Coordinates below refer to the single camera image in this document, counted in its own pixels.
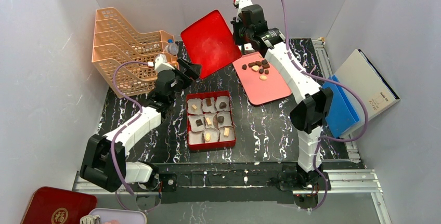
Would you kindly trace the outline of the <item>red tin lid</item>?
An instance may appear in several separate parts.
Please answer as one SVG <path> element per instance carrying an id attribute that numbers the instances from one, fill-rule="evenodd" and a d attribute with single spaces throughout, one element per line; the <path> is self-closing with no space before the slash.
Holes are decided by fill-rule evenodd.
<path id="1" fill-rule="evenodd" d="M 201 66 L 204 79 L 242 56 L 233 34 L 219 10 L 202 17 L 180 34 L 190 60 Z"/>

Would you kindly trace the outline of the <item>dark square chocolate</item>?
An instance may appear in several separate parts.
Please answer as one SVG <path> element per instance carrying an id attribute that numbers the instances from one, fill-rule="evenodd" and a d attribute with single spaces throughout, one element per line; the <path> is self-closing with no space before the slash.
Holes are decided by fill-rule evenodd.
<path id="1" fill-rule="evenodd" d="M 202 126 L 204 123 L 202 122 L 201 119 L 196 120 L 196 125 L 197 126 Z"/>

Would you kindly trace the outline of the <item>white block chocolate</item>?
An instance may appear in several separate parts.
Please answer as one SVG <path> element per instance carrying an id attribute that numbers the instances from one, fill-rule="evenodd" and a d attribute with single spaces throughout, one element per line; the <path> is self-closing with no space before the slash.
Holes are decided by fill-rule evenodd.
<path id="1" fill-rule="evenodd" d="M 206 117 L 205 120 L 206 120 L 206 123 L 207 123 L 208 126 L 212 125 L 212 121 L 211 121 L 210 117 Z"/>

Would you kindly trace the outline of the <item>red chocolate box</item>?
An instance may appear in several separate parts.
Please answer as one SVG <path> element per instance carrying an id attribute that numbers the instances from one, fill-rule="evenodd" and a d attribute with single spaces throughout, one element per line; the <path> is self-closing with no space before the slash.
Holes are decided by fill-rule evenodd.
<path id="1" fill-rule="evenodd" d="M 205 98 L 211 98 L 212 105 L 210 107 L 206 106 Z M 219 108 L 221 102 L 227 104 L 225 109 Z M 197 106 L 196 110 L 192 108 L 193 104 Z M 189 94 L 186 97 L 186 107 L 187 144 L 192 152 L 231 148 L 236 145 L 237 137 L 231 113 L 231 96 L 228 91 Z M 223 123 L 217 122 L 218 116 L 225 118 Z M 206 117 L 211 118 L 211 126 L 207 125 Z M 201 119 L 204 123 L 202 126 L 196 125 L 198 119 Z M 225 127 L 230 129 L 228 137 L 223 135 Z M 205 133 L 211 134 L 209 142 L 204 141 Z"/>

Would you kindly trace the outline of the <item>pink plastic tray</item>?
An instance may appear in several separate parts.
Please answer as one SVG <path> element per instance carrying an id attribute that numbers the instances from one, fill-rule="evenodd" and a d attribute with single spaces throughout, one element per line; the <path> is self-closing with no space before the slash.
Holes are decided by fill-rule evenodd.
<path id="1" fill-rule="evenodd" d="M 247 66 L 252 62 L 262 60 L 261 54 L 254 52 L 244 55 L 232 63 L 250 104 L 254 106 L 292 95 L 291 89 L 275 68 L 270 67 L 268 74 L 263 73 L 267 77 L 266 80 L 260 79 L 261 74 L 259 72 L 255 72 L 249 67 L 246 69 L 242 68 L 244 65 Z"/>

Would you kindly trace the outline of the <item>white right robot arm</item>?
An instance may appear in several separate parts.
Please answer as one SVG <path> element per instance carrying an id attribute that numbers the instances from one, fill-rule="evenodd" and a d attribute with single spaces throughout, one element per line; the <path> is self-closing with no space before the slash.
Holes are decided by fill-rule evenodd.
<path id="1" fill-rule="evenodd" d="M 235 0 L 234 5 L 238 10 L 231 21 L 235 44 L 251 44 L 292 91 L 296 107 L 290 112 L 290 120 L 299 138 L 295 181 L 300 187 L 314 186 L 322 173 L 319 136 L 329 113 L 333 91 L 322 88 L 307 75 L 293 57 L 285 35 L 278 28 L 268 27 L 260 5 L 250 0 Z"/>

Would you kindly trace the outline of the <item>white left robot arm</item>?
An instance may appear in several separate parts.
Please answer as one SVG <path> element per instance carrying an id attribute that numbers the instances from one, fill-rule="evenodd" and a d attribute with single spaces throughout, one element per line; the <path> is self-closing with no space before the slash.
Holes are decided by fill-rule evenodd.
<path id="1" fill-rule="evenodd" d="M 142 106 L 127 95 L 123 98 L 138 108 L 128 121 L 103 136 L 92 135 L 86 145 L 80 177 L 109 192 L 117 192 L 120 187 L 134 195 L 131 185 L 148 183 L 153 175 L 151 165 L 144 162 L 127 162 L 128 152 L 148 132 L 159 127 L 170 114 L 176 94 L 188 88 L 201 77 L 202 66 L 183 59 L 177 60 L 182 70 L 157 57 L 146 65 L 157 73 L 154 88 L 147 94 L 147 102 Z"/>

